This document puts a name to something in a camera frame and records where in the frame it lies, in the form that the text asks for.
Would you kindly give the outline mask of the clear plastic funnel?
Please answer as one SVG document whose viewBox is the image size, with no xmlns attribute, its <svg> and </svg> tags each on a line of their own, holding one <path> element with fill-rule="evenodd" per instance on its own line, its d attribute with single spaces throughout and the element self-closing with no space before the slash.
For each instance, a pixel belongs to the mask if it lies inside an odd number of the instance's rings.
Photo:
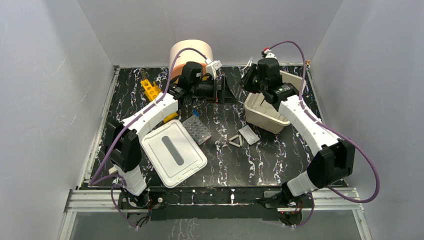
<svg viewBox="0 0 424 240">
<path fill-rule="evenodd" d="M 252 66 L 252 63 L 253 63 L 253 57 L 251 56 L 248 62 L 246 63 L 246 65 L 241 69 L 241 71 L 242 72 L 246 71 L 248 68 Z"/>
</svg>

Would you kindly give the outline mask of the blue capped vial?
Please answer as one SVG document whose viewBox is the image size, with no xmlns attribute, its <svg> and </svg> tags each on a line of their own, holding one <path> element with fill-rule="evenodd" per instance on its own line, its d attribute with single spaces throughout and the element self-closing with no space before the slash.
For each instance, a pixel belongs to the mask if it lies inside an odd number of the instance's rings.
<svg viewBox="0 0 424 240">
<path fill-rule="evenodd" d="M 199 117 L 199 113 L 196 110 L 192 111 L 193 115 L 196 116 L 197 118 Z"/>
</svg>

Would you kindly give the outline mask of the white plastic bin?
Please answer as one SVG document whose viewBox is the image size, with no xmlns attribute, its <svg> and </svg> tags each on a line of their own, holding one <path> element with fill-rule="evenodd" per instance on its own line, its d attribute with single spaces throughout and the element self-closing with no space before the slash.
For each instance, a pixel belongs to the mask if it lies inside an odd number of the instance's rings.
<svg viewBox="0 0 424 240">
<path fill-rule="evenodd" d="M 296 90 L 300 90 L 302 77 L 279 70 L 283 83 L 290 83 Z M 245 119 L 249 124 L 257 126 L 273 134 L 278 134 L 290 121 L 281 115 L 274 107 L 264 101 L 261 93 L 249 93 L 244 101 Z"/>
</svg>

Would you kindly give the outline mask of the clear plastic tube rack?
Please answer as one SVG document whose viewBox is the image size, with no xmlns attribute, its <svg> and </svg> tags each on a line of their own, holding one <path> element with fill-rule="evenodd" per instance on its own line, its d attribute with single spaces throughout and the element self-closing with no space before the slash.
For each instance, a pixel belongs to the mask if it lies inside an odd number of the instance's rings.
<svg viewBox="0 0 424 240">
<path fill-rule="evenodd" d="M 212 132 L 200 121 L 199 117 L 196 115 L 192 115 L 186 119 L 182 125 L 198 145 L 202 145 L 212 137 Z"/>
</svg>

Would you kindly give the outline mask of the white clay pipe triangle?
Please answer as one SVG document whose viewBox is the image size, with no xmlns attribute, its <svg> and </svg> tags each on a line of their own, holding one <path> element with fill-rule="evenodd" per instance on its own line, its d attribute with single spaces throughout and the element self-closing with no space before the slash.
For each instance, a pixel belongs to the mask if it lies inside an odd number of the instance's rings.
<svg viewBox="0 0 424 240">
<path fill-rule="evenodd" d="M 242 136 L 239 134 L 236 134 L 235 136 L 231 137 L 228 140 L 228 144 L 232 145 L 234 147 L 240 148 L 243 145 L 243 139 Z"/>
</svg>

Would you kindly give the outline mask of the yellow test tube rack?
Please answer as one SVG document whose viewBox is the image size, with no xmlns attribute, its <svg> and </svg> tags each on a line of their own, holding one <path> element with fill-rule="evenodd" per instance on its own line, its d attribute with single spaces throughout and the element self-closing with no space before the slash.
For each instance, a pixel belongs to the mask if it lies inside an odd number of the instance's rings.
<svg viewBox="0 0 424 240">
<path fill-rule="evenodd" d="M 152 102 L 158 95 L 161 93 L 159 86 L 156 83 L 151 83 L 148 79 L 144 79 L 140 81 L 141 86 L 144 89 L 144 95 L 148 99 L 149 102 Z M 167 123 L 178 116 L 176 112 L 171 113 L 167 117 L 163 119 L 164 123 Z"/>
</svg>

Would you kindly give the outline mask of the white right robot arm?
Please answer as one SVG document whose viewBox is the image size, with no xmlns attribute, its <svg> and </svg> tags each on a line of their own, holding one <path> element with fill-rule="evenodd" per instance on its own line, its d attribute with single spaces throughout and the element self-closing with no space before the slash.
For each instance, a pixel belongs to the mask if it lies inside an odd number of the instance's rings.
<svg viewBox="0 0 424 240">
<path fill-rule="evenodd" d="M 282 184 L 279 196 L 286 206 L 295 207 L 302 195 L 352 174 L 354 146 L 322 126 L 299 98 L 299 90 L 292 83 L 283 81 L 275 58 L 262 58 L 251 64 L 240 85 L 249 93 L 261 93 L 264 100 L 300 133 L 313 154 L 306 171 Z"/>
</svg>

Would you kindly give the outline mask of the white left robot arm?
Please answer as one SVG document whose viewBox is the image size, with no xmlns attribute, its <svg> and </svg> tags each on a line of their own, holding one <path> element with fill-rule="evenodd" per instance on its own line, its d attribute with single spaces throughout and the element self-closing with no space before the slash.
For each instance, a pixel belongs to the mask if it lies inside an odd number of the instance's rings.
<svg viewBox="0 0 424 240">
<path fill-rule="evenodd" d="M 106 126 L 106 138 L 100 164 L 104 167 L 111 161 L 117 169 L 116 178 L 122 180 L 123 188 L 130 192 L 130 202 L 137 208 L 149 203 L 145 177 L 140 169 L 142 159 L 141 140 L 169 115 L 177 112 L 181 105 L 192 97 L 211 99 L 219 104 L 235 104 L 243 91 L 239 81 L 228 82 L 225 77 L 216 79 L 210 73 L 195 69 L 195 75 L 187 71 L 169 78 L 163 91 L 154 93 L 148 105 L 134 115 Z"/>
</svg>

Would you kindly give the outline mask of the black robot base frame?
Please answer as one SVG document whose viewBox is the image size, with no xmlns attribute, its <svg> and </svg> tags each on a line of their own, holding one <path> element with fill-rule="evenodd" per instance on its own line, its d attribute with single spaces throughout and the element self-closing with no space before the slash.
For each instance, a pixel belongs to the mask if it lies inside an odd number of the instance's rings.
<svg viewBox="0 0 424 240">
<path fill-rule="evenodd" d="M 176 219 L 259 219 L 298 225 L 312 205 L 309 193 L 291 196 L 279 186 L 150 187 L 134 196 L 119 187 L 116 204 L 127 214 L 152 221 Z"/>
</svg>

